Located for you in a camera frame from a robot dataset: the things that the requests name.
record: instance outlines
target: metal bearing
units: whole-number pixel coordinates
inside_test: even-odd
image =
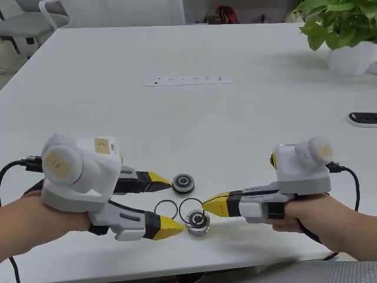
[[[179,174],[173,179],[173,190],[181,195],[188,195],[195,189],[194,178],[188,174]]]
[[[210,217],[202,210],[193,210],[186,216],[187,232],[195,237],[204,236],[210,229]]]

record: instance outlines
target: white tabletop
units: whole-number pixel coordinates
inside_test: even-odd
[[[167,179],[189,173],[196,181],[190,196],[205,200],[270,183],[275,172],[269,156],[276,144],[321,135],[333,143],[336,160],[358,174],[361,211],[377,214],[377,130],[345,120],[351,111],[376,110],[377,78],[337,77],[325,68],[326,54],[325,48],[310,51],[290,24],[59,30],[0,92],[0,164],[40,154],[55,132],[72,138],[113,135],[124,164]],[[143,86],[150,75],[197,74],[228,75],[234,83]],[[4,203],[40,178],[12,169],[1,188]],[[332,180],[332,194],[352,206],[350,176]],[[115,199],[150,210],[164,198],[182,200],[170,190]],[[170,216],[170,207],[159,212]],[[201,240],[186,232],[157,242],[71,233],[16,260],[27,282],[106,282],[328,253],[304,235],[273,232],[267,225],[215,216],[211,222]],[[0,281],[12,280],[4,262]]]

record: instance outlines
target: yellow tip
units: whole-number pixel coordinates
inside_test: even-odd
[[[230,192],[219,193],[219,194],[217,194],[216,196],[213,196],[212,198],[207,199],[205,202],[209,202],[209,201],[211,201],[211,200],[213,200],[213,199],[217,199],[217,198],[220,198],[220,197],[222,197],[222,196],[229,196],[229,193],[230,193]]]
[[[177,221],[172,220],[165,216],[160,216],[161,228],[153,237],[154,241],[162,240],[174,235],[177,235],[184,231],[184,226]]]
[[[229,217],[227,197],[217,198],[203,203],[203,209],[220,217]]]
[[[171,182],[166,180],[165,178],[162,178],[160,175],[154,173],[154,172],[148,172],[149,178],[151,178],[152,182],[161,182],[168,185],[171,185]]]

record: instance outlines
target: o-ring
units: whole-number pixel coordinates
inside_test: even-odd
[[[157,207],[160,204],[164,203],[164,202],[170,202],[170,203],[174,204],[174,206],[176,207],[176,214],[174,214],[174,216],[172,217],[172,219],[174,219],[175,217],[177,217],[177,214],[178,214],[178,205],[176,204],[175,201],[173,201],[171,199],[163,199],[160,202],[158,202],[158,204],[156,204],[156,206],[154,207],[154,213],[156,214]]]
[[[203,207],[203,203],[201,202],[200,199],[196,199],[196,198],[187,198],[187,199],[184,199],[181,204],[179,205],[179,208],[178,208],[178,213],[179,213],[179,217],[182,219],[182,221],[186,224],[189,224],[191,225],[190,222],[186,221],[183,217],[182,217],[182,213],[181,213],[181,207],[182,207],[182,204],[184,204],[186,201],[188,200],[196,200],[197,202],[199,202],[201,204],[201,207]],[[203,219],[203,217],[205,216],[205,211],[203,210],[203,213],[201,214],[201,219]]]

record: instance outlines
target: hand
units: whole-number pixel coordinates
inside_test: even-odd
[[[0,262],[54,241],[69,231],[87,231],[86,213],[61,212],[41,202],[40,192],[32,192],[0,208]]]
[[[331,251],[343,252],[357,214],[331,196],[319,195],[288,202],[285,206],[286,218],[268,223],[275,231],[302,233],[297,222],[299,219]]]

